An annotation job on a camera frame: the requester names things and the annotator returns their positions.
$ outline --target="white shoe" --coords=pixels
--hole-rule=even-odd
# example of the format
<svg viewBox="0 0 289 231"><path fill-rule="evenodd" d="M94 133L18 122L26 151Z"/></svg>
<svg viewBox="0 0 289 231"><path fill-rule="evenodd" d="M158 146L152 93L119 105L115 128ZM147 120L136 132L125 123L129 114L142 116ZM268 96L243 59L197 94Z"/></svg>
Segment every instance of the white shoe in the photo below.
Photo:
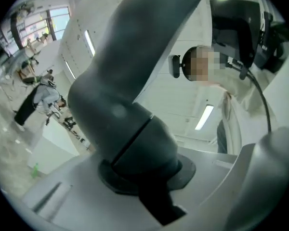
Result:
<svg viewBox="0 0 289 231"><path fill-rule="evenodd" d="M19 130L21 130L22 132L25 131L25 128L21 125L19 125L17 122L15 122L16 126L19 128Z"/></svg>

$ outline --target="tube light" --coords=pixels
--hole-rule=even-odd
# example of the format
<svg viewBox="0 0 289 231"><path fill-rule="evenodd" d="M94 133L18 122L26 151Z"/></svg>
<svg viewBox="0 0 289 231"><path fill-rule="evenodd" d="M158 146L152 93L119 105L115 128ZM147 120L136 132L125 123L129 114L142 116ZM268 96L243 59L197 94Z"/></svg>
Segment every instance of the tube light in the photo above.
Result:
<svg viewBox="0 0 289 231"><path fill-rule="evenodd" d="M197 126L195 127L195 130L202 129L203 125L206 123L207 119L209 118L214 106L213 105L207 105Z"/></svg>
<svg viewBox="0 0 289 231"><path fill-rule="evenodd" d="M87 40L87 43L88 43L89 48L90 48L90 50L91 50L91 53L92 53L92 55L94 56L94 55L95 55L95 50L94 50L94 47L93 47L93 44L92 44L92 40L91 40L91 38L90 38L90 35L89 35L88 30L85 30L85 38L86 38L86 40Z"/></svg>
<svg viewBox="0 0 289 231"><path fill-rule="evenodd" d="M69 71L71 72L71 74L72 74L73 78L74 78L74 79L76 79L76 78L75 78L75 75L73 74L73 72L72 72L71 68L69 67L69 65L68 65L68 63L67 63L67 61L65 61L65 62L66 62L66 65L67 65L67 67L68 67Z"/></svg>

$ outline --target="gray shirt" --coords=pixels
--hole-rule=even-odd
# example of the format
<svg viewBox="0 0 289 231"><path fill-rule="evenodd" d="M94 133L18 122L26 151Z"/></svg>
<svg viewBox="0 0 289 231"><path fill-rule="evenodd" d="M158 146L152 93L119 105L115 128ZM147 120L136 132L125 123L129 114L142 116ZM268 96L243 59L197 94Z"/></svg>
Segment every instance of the gray shirt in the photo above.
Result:
<svg viewBox="0 0 289 231"><path fill-rule="evenodd" d="M37 93L33 98L33 103L42 101L45 112L49 112L49 104L58 101L60 99L60 94L55 88L47 86L48 79L41 78L40 82L43 85L39 85Z"/></svg>

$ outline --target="white ceiling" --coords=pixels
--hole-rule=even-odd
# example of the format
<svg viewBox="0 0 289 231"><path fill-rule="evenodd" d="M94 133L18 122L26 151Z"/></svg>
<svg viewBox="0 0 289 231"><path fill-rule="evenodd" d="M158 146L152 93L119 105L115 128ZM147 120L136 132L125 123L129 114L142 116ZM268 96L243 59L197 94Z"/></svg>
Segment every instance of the white ceiling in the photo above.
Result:
<svg viewBox="0 0 289 231"><path fill-rule="evenodd" d="M81 0L76 6L59 49L59 55L68 61L76 77L84 72L92 61L84 31L89 30L94 47L97 48L111 14L121 1ZM171 54L183 56L192 46L210 44L210 4L209 0L202 0L187 21ZM61 63L64 71L69 80L73 81L63 58ZM178 79L172 78L169 75L168 63L165 62L156 78L153 78L139 98L139 103L161 118L173 134L211 141L216 137L216 128L221 120L221 111L217 107L221 97L222 91L219 89L200 87L182 75ZM195 127L206 104L212 104L215 108L204 127L196 131Z"/></svg>

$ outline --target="ceiling light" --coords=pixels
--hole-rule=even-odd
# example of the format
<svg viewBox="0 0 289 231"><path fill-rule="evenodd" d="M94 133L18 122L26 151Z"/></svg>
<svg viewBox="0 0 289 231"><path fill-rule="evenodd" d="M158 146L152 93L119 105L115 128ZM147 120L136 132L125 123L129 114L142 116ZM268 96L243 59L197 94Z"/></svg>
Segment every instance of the ceiling light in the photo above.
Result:
<svg viewBox="0 0 289 231"><path fill-rule="evenodd" d="M89 31L88 30L85 30L85 38L87 40L87 43L88 43L89 48L91 50L91 53L94 56L95 55L95 50L94 50L94 47L93 47L93 44L92 44L92 40L91 40L91 37L89 35Z"/></svg>
<svg viewBox="0 0 289 231"><path fill-rule="evenodd" d="M213 105L207 105L197 126L195 127L195 130L202 129L203 125L206 123L207 119L209 118L214 106Z"/></svg>
<svg viewBox="0 0 289 231"><path fill-rule="evenodd" d="M67 63L67 61L65 61L65 62L66 62L66 65L67 65L67 67L68 67L69 71L71 72L71 74L72 74L73 78L74 78L74 79L76 79L76 78L75 78L75 75L73 74L73 72L72 72L71 68L69 67L69 65L68 65L68 63Z"/></svg>

